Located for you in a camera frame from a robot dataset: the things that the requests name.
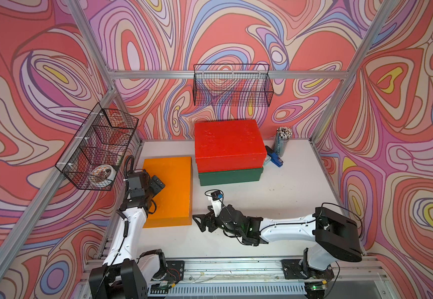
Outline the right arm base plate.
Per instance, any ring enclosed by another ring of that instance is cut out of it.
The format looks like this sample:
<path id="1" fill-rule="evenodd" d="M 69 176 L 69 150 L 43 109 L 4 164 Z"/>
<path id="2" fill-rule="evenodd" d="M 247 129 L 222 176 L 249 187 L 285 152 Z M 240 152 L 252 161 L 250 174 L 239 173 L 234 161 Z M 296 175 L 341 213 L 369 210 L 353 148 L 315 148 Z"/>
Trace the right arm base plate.
<path id="1" fill-rule="evenodd" d="M 327 280 L 331 281 L 335 275 L 333 270 L 324 271 L 310 268 L 302 259 L 282 259 L 282 271 L 286 280 Z"/>

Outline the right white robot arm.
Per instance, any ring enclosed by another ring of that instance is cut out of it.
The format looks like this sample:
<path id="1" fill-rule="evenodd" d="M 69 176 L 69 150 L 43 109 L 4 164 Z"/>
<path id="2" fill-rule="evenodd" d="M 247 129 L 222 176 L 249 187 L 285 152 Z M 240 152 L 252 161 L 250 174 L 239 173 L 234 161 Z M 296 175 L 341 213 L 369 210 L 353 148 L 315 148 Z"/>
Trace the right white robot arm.
<path id="1" fill-rule="evenodd" d="M 287 266 L 299 279 L 323 279 L 335 262 L 362 261 L 356 222 L 324 206 L 294 219 L 244 216 L 232 205 L 223 204 L 213 204 L 208 210 L 207 214 L 192 216 L 200 231 L 220 229 L 242 245 L 257 247 L 284 240 L 312 242 L 312 247 L 303 250 L 302 259 Z"/>

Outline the orange shoebox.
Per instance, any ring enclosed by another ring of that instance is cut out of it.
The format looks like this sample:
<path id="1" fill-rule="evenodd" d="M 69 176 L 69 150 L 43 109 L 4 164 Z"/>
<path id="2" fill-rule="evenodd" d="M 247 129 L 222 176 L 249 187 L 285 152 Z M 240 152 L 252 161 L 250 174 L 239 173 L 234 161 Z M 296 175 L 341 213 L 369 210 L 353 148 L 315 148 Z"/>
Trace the orange shoebox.
<path id="1" fill-rule="evenodd" d="M 150 214 L 144 228 L 191 225 L 193 170 L 189 156 L 150 158 L 143 164 L 152 176 L 157 176 L 164 189 L 154 197 L 157 210 Z"/>

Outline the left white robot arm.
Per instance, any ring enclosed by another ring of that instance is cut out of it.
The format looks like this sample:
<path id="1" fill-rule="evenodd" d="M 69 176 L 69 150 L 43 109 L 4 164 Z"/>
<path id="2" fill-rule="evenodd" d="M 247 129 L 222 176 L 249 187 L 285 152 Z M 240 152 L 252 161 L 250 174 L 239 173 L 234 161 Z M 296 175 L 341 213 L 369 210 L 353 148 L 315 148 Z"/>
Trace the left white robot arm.
<path id="1" fill-rule="evenodd" d="M 89 276 L 94 299 L 146 299 L 150 281 L 166 274 L 165 256 L 160 249 L 137 255 L 154 197 L 165 185 L 144 169 L 127 174 L 125 182 L 124 200 L 116 210 L 119 223 L 115 239 L 103 265 Z"/>

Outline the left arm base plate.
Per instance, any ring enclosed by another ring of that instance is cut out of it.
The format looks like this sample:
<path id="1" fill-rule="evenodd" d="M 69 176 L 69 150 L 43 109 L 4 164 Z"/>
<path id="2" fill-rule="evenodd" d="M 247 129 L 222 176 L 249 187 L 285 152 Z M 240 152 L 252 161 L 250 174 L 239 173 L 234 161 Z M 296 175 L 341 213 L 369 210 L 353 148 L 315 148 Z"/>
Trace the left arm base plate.
<path id="1" fill-rule="evenodd" d="M 166 262 L 166 272 L 162 278 L 152 279 L 153 288 L 168 289 L 184 279 L 185 262 L 170 260 Z"/>

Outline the red shoebox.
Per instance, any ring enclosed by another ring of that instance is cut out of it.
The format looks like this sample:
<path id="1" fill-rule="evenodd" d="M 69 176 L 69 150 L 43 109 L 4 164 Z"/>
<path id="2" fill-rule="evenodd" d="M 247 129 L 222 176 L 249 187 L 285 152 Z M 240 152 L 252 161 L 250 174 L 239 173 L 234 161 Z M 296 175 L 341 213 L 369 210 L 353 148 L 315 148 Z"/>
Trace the red shoebox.
<path id="1" fill-rule="evenodd" d="M 262 168 L 267 152 L 255 120 L 195 124 L 199 173 Z"/>

